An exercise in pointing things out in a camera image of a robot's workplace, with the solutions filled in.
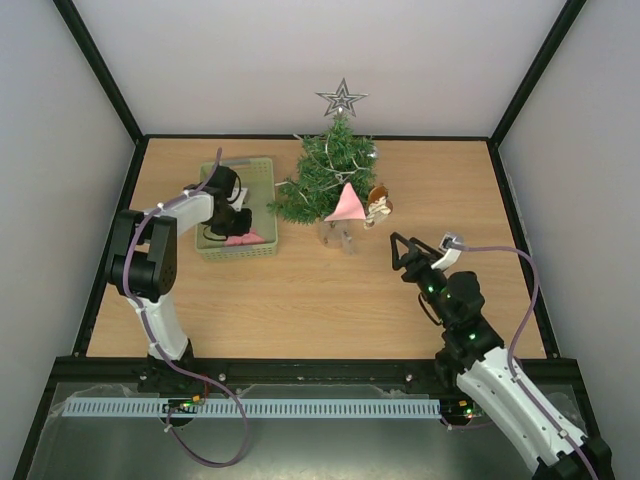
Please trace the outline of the pink felt triangle ornament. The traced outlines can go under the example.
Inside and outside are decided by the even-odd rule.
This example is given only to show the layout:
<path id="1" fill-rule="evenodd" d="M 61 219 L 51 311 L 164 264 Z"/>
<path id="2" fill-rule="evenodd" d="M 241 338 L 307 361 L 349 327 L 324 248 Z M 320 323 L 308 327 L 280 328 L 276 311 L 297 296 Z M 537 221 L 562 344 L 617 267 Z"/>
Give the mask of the pink felt triangle ornament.
<path id="1" fill-rule="evenodd" d="M 365 220 L 366 214 L 363 204 L 356 194 L 352 184 L 347 182 L 340 194 L 335 209 L 324 218 L 325 222 Z"/>

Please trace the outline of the small green christmas tree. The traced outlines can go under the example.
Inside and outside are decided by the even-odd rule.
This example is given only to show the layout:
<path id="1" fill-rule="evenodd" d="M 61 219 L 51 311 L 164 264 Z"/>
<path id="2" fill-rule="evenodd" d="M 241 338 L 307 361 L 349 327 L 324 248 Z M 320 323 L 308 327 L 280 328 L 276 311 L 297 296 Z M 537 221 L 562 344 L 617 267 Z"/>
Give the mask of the small green christmas tree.
<path id="1" fill-rule="evenodd" d="M 279 219 L 319 228 L 320 242 L 344 252 L 354 252 L 352 225 L 364 220 L 325 222 L 350 182 L 364 210 L 376 183 L 376 163 L 367 154 L 376 147 L 372 138 L 354 133 L 347 114 L 333 115 L 321 134 L 300 136 L 302 153 L 295 174 L 275 184 L 275 200 L 269 210 Z"/>

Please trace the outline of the silver star ornament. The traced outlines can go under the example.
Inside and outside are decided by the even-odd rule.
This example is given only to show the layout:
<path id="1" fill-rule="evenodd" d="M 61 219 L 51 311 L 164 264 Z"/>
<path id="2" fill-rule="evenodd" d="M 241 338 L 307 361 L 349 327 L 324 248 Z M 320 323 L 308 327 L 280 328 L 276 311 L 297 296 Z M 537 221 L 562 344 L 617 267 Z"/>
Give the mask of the silver star ornament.
<path id="1" fill-rule="evenodd" d="M 369 96 L 368 93 L 351 92 L 345 78 L 334 91 L 316 92 L 315 95 L 327 102 L 324 117 L 347 114 L 353 118 L 357 117 L 355 104 Z"/>

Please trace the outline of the pink ornaments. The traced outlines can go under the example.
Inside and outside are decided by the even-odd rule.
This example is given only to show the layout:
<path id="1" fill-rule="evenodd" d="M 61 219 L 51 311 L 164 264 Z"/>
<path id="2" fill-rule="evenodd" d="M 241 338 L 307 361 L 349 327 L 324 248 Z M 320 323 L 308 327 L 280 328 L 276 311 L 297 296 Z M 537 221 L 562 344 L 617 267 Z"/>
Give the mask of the pink ornaments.
<path id="1" fill-rule="evenodd" d="M 257 234 L 255 229 L 251 229 L 248 233 L 238 236 L 229 236 L 225 242 L 225 247 L 248 246 L 264 244 L 265 239 Z"/>

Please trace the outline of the green plastic basket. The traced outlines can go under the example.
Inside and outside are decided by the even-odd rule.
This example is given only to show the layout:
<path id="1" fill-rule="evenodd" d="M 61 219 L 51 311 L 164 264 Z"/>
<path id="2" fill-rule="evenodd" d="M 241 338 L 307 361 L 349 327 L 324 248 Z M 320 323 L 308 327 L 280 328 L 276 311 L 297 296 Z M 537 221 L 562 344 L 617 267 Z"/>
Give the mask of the green plastic basket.
<path id="1" fill-rule="evenodd" d="M 195 250 L 210 261 L 269 257 L 277 252 L 277 220 L 268 208 L 275 200 L 273 162 L 268 157 L 223 160 L 201 166 L 204 191 L 219 200 L 214 218 L 197 225 Z"/>

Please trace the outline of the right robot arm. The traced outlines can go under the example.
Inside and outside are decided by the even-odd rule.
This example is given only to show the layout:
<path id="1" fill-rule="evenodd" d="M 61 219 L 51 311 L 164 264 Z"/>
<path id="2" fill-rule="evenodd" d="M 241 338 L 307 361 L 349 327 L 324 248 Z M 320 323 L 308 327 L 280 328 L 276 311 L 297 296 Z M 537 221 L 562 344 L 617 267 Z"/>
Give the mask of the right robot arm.
<path id="1" fill-rule="evenodd" d="M 434 358 L 438 384 L 450 392 L 460 390 L 479 405 L 533 478 L 612 478 L 608 444 L 588 436 L 551 403 L 484 317 L 477 275 L 446 272 L 468 251 L 464 241 L 448 233 L 433 248 L 394 232 L 390 244 L 393 269 L 418 287 L 421 308 L 443 329 L 444 346 Z"/>

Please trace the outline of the brown gingerbread ornament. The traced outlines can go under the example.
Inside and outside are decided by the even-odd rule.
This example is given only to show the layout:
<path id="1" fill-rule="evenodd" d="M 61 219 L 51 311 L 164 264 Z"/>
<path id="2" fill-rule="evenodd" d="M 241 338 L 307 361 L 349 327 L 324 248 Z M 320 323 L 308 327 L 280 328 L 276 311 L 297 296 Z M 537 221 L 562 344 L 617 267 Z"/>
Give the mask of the brown gingerbread ornament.
<path id="1" fill-rule="evenodd" d="M 375 186 L 368 194 L 365 208 L 364 228 L 372 229 L 383 223 L 393 212 L 389 190 L 384 184 Z"/>

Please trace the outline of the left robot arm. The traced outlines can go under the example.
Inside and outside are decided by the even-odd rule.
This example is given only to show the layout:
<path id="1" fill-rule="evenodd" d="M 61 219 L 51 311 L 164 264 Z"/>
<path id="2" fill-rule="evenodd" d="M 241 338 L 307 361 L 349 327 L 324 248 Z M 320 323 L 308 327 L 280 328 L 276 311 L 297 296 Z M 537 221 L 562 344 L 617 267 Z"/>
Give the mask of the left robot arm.
<path id="1" fill-rule="evenodd" d="M 189 370 L 192 344 L 176 313 L 171 290 L 178 270 L 178 239 L 204 225 L 225 239 L 250 232 L 252 212 L 236 209 L 246 195 L 238 174 L 214 163 L 199 184 L 144 210 L 125 209 L 115 218 L 106 280 L 134 308 L 148 340 L 148 354 L 179 375 L 212 385 Z"/>

